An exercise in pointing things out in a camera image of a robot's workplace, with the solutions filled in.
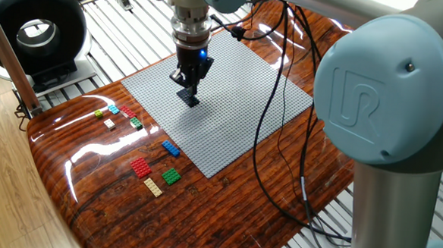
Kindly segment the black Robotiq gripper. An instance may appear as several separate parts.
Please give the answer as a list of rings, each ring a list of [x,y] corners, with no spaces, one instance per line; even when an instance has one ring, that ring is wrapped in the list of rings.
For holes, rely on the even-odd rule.
[[[177,47],[178,68],[169,76],[179,86],[189,88],[192,95],[211,68],[214,59],[208,56],[208,47],[189,49]]]

